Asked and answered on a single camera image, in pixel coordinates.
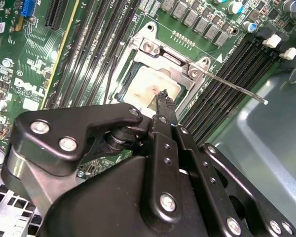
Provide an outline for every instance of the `black ram slot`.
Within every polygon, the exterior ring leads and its hole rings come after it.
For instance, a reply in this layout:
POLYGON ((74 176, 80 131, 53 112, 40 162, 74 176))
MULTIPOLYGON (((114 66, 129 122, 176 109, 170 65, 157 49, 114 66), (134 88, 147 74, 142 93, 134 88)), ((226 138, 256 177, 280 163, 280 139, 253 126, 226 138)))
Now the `black ram slot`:
POLYGON ((69 0, 51 0, 45 26, 56 31, 61 27, 69 0))
MULTIPOLYGON (((265 49, 259 41, 245 39, 222 66, 217 76, 251 90, 277 59, 278 55, 272 50, 265 49)), ((200 146, 244 98, 245 94, 212 80, 181 123, 190 130, 200 146)))

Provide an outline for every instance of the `pcie slot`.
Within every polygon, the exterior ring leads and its hole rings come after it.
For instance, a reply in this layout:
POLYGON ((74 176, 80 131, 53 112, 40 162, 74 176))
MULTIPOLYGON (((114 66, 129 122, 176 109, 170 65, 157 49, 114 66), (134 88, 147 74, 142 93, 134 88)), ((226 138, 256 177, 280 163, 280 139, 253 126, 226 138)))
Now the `pcie slot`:
POLYGON ((114 3, 111 14, 107 21, 107 27, 103 29, 104 33, 101 35, 101 39, 98 41, 98 44, 96 45, 96 49, 91 54, 91 63, 88 64, 88 67, 86 69, 86 75, 80 75, 82 79, 82 84, 78 89, 77 96, 75 97, 75 100, 73 102, 73 106, 79 106, 81 99, 93 77, 93 73, 97 67, 97 63, 99 60, 98 55, 102 55, 105 47, 107 47, 107 43, 109 42, 112 32, 115 29, 116 25, 118 24, 118 19, 121 17, 122 10, 125 6, 125 0, 119 4, 117 7, 117 1, 114 3))
POLYGON ((58 30, 63 22, 68 0, 51 0, 47 12, 45 26, 52 30, 58 30))
MULTIPOLYGON (((241 62, 242 57, 234 57, 234 55, 245 55, 247 51, 253 47, 248 42, 244 41, 242 42, 235 52, 232 54, 232 58, 230 58, 225 65, 221 68, 221 70, 217 73, 217 76, 224 78, 226 80, 229 80, 230 78, 226 78, 226 75, 232 71, 232 69, 235 68, 235 66, 241 62)), ((204 104, 206 104, 211 98, 212 95, 219 89, 219 87, 222 84, 218 81, 212 80, 209 84, 209 86, 206 88, 205 92, 200 96, 200 98, 197 100, 197 102, 194 104, 194 106, 191 108, 191 110, 185 115, 185 117, 182 120, 183 124, 186 124, 186 126, 189 126, 191 122, 199 116, 199 113, 201 112, 204 104)))
POLYGON ((102 2, 100 2, 97 7, 96 14, 94 14, 94 16, 91 18, 91 21, 90 21, 91 24, 89 24, 90 27, 87 29, 88 36, 84 38, 83 43, 81 45, 79 56, 75 61, 74 71, 70 74, 67 90, 63 94, 60 107, 69 106, 70 98, 78 83, 78 77, 80 76, 80 73, 83 67, 85 67, 86 58, 90 50, 90 47, 89 47, 90 42, 93 43, 95 35, 98 34, 98 32, 100 32, 102 25, 106 22, 105 13, 109 9, 109 4, 110 2, 108 0, 103 0, 102 2))
MULTIPOLYGON (((251 90, 260 80, 261 77, 272 67, 273 62, 267 61, 267 63, 264 65, 263 70, 258 73, 258 75, 250 81, 250 84, 246 86, 248 90, 251 90)), ((233 102, 229 105, 229 107, 226 109, 225 114, 219 115, 220 117, 217 118, 216 122, 207 126, 207 128, 204 129, 202 134, 195 134, 195 141, 198 146, 201 146, 206 140, 209 138, 209 136, 214 132, 217 127, 227 118, 228 114, 231 113, 236 107, 239 105, 239 103, 245 98, 245 94, 241 92, 236 92, 233 96, 233 102)))
MULTIPOLYGON (((243 57, 239 57, 237 64, 235 64, 235 66, 229 72, 226 72, 228 81, 230 81, 233 84, 239 85, 239 82, 237 82, 237 80, 245 72, 247 65, 250 64, 250 62, 257 56, 257 54, 258 54, 257 50, 251 50, 248 53, 244 54, 243 57)), ((220 100, 223 98, 223 95, 229 89, 228 86, 221 84, 220 82, 217 85, 217 87, 218 86, 220 86, 219 90, 217 88, 215 89, 214 92, 209 92, 210 94, 208 94, 209 95, 208 98, 210 98, 210 103, 203 103, 203 108, 199 111, 198 118, 205 119, 206 118, 205 114, 207 110, 212 109, 215 104, 218 104, 220 100)), ((195 118, 196 117, 194 116, 192 120, 194 122, 190 122, 188 126, 191 132, 195 131, 200 126, 200 122, 202 123, 202 121, 199 122, 195 118)))
MULTIPOLYGON (((109 23, 109 25, 111 26, 108 31, 105 33, 106 37, 103 40, 103 43, 101 43, 101 48, 98 50, 98 52, 96 53, 96 55, 94 55, 93 57, 93 61, 91 64, 91 67, 88 69, 88 75, 84 81, 83 87, 81 87, 77 99, 74 102, 75 106, 81 105, 81 101, 84 95, 84 92, 87 90, 87 87, 91 81, 91 79, 95 76, 94 75, 94 71, 96 70, 96 68, 98 67, 99 61, 100 59, 103 57, 103 54, 105 53, 104 57, 105 59, 103 60, 102 65, 99 68, 99 72, 101 72, 101 68, 103 67, 103 64, 106 63, 106 59, 109 55, 111 55, 111 52, 113 49, 115 49, 117 47, 117 43, 118 39, 120 39, 120 31, 122 29, 124 29, 125 26, 125 20, 127 19, 127 17, 125 17, 124 15, 122 15, 123 10, 125 9, 125 5, 127 4, 128 0, 123 0, 121 2, 121 4, 119 5, 118 9, 116 10, 116 12, 114 13, 114 15, 118 16, 112 19, 112 22, 109 23)), ((129 14, 130 11, 134 11, 135 9, 132 8, 128 8, 128 13, 126 15, 129 14)), ((96 81, 93 83, 91 90, 89 92, 88 95, 88 99, 87 101, 84 103, 84 105, 90 105, 93 102, 93 99, 99 89, 99 87, 101 86, 103 82, 103 79, 100 79, 97 77, 96 81)))

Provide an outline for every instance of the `silver screw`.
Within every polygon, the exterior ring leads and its hole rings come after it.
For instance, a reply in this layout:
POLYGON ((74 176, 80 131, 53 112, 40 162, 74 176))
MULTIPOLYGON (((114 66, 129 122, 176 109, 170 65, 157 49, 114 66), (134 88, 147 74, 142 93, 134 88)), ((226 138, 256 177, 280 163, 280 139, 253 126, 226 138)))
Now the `silver screw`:
POLYGON ((286 222, 282 222, 282 226, 284 227, 284 229, 290 234, 293 235, 293 230, 292 228, 289 226, 289 224, 287 224, 286 222))
POLYGON ((77 176, 78 176, 79 178, 82 178, 82 177, 84 176, 84 172, 83 172, 83 171, 78 171, 78 172, 77 172, 77 176))
POLYGON ((33 122, 30 126, 31 130, 37 134, 45 134, 49 131, 49 126, 47 123, 42 121, 33 122))
POLYGON ((169 212, 174 211, 176 209, 176 203, 174 199, 167 194, 162 194, 160 196, 160 204, 163 207, 163 209, 169 212))
POLYGON ((236 236, 241 235, 240 226, 235 219, 228 217, 227 218, 227 225, 233 234, 235 234, 236 236))
POLYGON ((138 112, 137 112, 135 109, 129 109, 129 112, 130 112, 132 115, 138 116, 138 112))
POLYGON ((208 147, 208 149, 209 149, 209 151, 210 151, 211 153, 214 153, 214 154, 216 153, 214 147, 208 147))
POLYGON ((275 231, 275 233, 277 233, 279 235, 282 233, 280 226, 275 221, 273 221, 273 220, 270 221, 270 225, 271 225, 272 229, 275 231))
POLYGON ((72 152, 77 149, 77 143, 72 139, 65 137, 59 141, 59 146, 66 152, 72 152))
POLYGON ((184 134, 188 134, 188 130, 185 127, 181 127, 181 131, 184 134))
POLYGON ((166 120, 165 117, 159 117, 159 120, 160 120, 161 122, 163 122, 163 123, 167 123, 167 120, 166 120))

